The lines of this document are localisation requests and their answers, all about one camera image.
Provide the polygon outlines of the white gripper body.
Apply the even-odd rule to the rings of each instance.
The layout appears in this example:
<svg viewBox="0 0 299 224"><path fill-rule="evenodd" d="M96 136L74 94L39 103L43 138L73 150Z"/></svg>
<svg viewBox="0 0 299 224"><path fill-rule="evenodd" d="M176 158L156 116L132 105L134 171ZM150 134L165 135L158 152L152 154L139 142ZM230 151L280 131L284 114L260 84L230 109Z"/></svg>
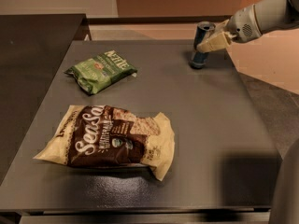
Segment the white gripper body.
<svg viewBox="0 0 299 224"><path fill-rule="evenodd" d="M236 43L248 43L262 36L254 5L238 10L228 21L226 28L234 36L233 41Z"/></svg>

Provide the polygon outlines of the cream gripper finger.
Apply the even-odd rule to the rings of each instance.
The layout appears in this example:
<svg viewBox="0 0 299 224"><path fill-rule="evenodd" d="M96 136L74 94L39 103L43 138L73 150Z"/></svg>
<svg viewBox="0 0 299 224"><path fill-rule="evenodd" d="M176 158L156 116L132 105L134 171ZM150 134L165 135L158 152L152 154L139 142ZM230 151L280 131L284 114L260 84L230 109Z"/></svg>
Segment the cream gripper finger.
<svg viewBox="0 0 299 224"><path fill-rule="evenodd" d="M230 32L227 29L228 20L225 20L221 23L217 23L215 28L209 33L209 37L218 36L218 35L229 35Z"/></svg>
<svg viewBox="0 0 299 224"><path fill-rule="evenodd" d="M220 49L226 49L232 44L230 35L206 36L196 46L196 50L202 53L209 53Z"/></svg>

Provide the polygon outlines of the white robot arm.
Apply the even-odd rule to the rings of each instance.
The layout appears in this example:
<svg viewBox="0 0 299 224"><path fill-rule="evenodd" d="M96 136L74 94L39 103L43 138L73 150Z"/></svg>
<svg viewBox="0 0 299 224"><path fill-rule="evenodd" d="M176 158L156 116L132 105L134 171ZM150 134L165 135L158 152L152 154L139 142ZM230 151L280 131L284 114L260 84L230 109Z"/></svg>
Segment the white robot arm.
<svg viewBox="0 0 299 224"><path fill-rule="evenodd" d="M226 49L233 42L248 43L276 30L299 27L299 0L262 0L238 10L194 46L202 53Z"/></svg>

